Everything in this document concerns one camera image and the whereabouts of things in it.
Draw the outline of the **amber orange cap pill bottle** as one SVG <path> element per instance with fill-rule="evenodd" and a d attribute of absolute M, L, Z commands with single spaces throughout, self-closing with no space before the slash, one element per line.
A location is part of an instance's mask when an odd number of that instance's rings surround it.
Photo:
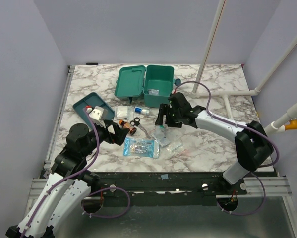
<path fill-rule="evenodd" d="M 136 131 L 137 131 L 137 129 L 134 126 L 132 126 L 129 122 L 127 122 L 125 120 L 120 119 L 119 120 L 119 125 L 121 125 L 122 128 L 129 129 L 129 134 L 131 136 L 133 136 L 136 133 Z"/>

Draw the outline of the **clear white cap liquid bottle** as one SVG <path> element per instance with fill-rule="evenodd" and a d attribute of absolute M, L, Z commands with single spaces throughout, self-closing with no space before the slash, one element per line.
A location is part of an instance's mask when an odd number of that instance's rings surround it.
<path fill-rule="evenodd" d="M 165 138 L 165 127 L 163 125 L 156 126 L 153 136 L 156 140 Z"/>

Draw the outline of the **small foil packet bag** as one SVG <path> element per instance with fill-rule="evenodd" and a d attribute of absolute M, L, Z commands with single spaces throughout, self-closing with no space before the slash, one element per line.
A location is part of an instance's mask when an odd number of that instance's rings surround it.
<path fill-rule="evenodd" d="M 170 144 L 170 141 L 166 137 L 164 137 L 159 140 L 159 144 L 160 146 L 165 147 Z"/>

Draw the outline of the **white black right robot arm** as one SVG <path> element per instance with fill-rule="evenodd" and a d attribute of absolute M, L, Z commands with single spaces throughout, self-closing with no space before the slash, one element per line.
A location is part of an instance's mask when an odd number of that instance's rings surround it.
<path fill-rule="evenodd" d="M 226 169 L 218 181 L 218 190 L 229 194 L 236 183 L 250 172 L 256 171 L 274 152 L 260 123 L 237 122 L 209 111 L 207 107 L 192 107 L 183 93 L 169 96 L 167 104 L 160 104 L 155 125 L 181 128 L 183 125 L 217 134 L 235 144 L 237 160 Z"/>

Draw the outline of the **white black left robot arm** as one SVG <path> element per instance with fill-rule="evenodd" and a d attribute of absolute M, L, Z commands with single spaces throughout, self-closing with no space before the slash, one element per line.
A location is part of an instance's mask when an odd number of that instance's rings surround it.
<path fill-rule="evenodd" d="M 104 126 L 94 124 L 93 130 L 83 123 L 73 125 L 36 203 L 18 225 L 8 228 L 5 235 L 9 238 L 53 238 L 83 197 L 96 195 L 101 188 L 99 176 L 88 170 L 87 156 L 97 156 L 103 141 L 122 145 L 128 132 L 127 128 L 121 128 L 111 120 L 105 120 Z"/>

